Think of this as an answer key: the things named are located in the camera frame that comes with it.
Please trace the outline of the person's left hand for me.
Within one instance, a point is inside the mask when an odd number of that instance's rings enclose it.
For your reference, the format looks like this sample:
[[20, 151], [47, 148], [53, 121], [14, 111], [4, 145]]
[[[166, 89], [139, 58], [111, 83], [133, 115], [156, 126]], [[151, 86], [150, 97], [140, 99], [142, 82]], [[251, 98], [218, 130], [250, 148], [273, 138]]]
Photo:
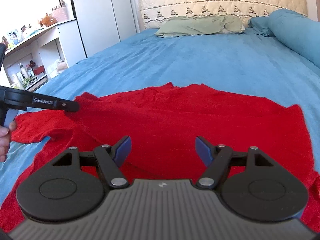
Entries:
[[12, 121], [8, 128], [1, 126], [0, 129], [0, 162], [3, 163], [7, 159], [11, 143], [11, 134], [17, 128], [16, 121]]

